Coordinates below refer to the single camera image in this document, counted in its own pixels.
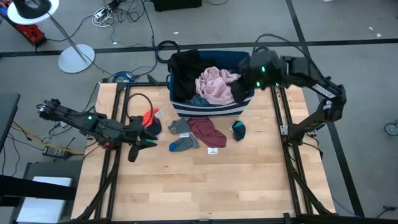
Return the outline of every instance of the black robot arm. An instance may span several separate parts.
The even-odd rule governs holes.
[[[142,125],[142,116],[130,117],[130,123],[124,125],[112,119],[107,119],[105,114],[77,112],[61,105],[56,99],[45,101],[37,105],[39,116],[46,120],[63,121],[79,129],[79,132],[88,138],[94,138],[105,149],[120,149],[122,143],[132,145],[129,161],[134,162],[138,151],[147,147],[156,146],[148,140],[157,140],[157,137],[148,133]]]
[[[246,74],[253,77],[258,87],[265,90],[268,86],[290,85],[308,87],[325,99],[316,112],[299,124],[281,126],[282,135],[289,144],[301,145],[305,133],[318,130],[325,122],[341,119],[346,103],[343,85],[336,85],[330,77],[324,77],[311,61],[305,57],[278,57],[275,51],[265,49],[254,52]]]

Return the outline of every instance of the wooden tabletop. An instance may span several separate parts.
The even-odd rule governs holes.
[[[115,92],[116,84],[101,84],[96,102],[98,112],[111,117]],[[169,133],[167,126],[179,117],[169,101],[168,89],[132,87],[130,93],[147,95],[154,106],[164,111],[160,118],[162,132],[156,141],[158,146],[140,151],[135,163],[127,160],[130,146],[123,145],[113,221],[277,218],[285,212],[294,217],[270,89],[256,90],[253,100],[240,117],[211,119],[215,128],[228,138],[226,147],[219,148],[218,154],[208,154],[207,146],[200,140],[199,149],[169,152],[169,144],[179,137]],[[301,89],[289,88],[287,98],[293,122],[298,123],[308,116]],[[284,117],[282,103],[280,108]],[[145,98],[131,98],[128,107],[130,115],[142,115],[147,110],[149,104]],[[236,120],[243,121],[246,126],[246,136],[240,142],[233,139],[229,130]],[[308,137],[304,142],[316,145]],[[89,147],[86,153],[95,147]],[[334,212],[319,152],[303,145],[300,146],[300,153],[308,186],[324,206]],[[84,211],[97,192],[103,159],[104,150],[97,149],[84,160],[73,218]],[[305,212],[301,190],[299,197]],[[109,189],[104,196],[102,217],[106,214],[108,198]]]

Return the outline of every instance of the blue laundry basket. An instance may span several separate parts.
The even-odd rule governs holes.
[[[202,50],[199,51],[199,55],[202,59],[214,60],[216,66],[219,69],[226,70],[238,70],[238,64],[245,58],[249,58],[250,55],[247,52],[232,52],[222,50]],[[228,105],[221,106],[193,106],[189,103],[182,103],[174,101],[173,97],[173,83],[174,74],[171,74],[166,78],[167,88],[170,90],[170,101],[173,104],[177,114],[183,118],[189,117],[227,117],[227,116],[238,116],[248,106],[251,99],[254,97],[254,90],[248,92],[248,96],[243,103],[231,103]]]

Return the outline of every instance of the black case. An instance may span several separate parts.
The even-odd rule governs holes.
[[[158,12],[201,6],[201,0],[152,0],[152,2]]]

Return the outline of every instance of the red sock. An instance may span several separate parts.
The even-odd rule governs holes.
[[[154,113],[152,113],[152,114],[150,113],[150,110],[146,111],[143,115],[144,120],[142,121],[142,125],[145,125],[146,128],[149,127],[152,124],[152,122],[154,121],[154,117],[155,117],[154,115],[158,111],[159,111],[159,108],[157,108],[157,107],[154,108]]]

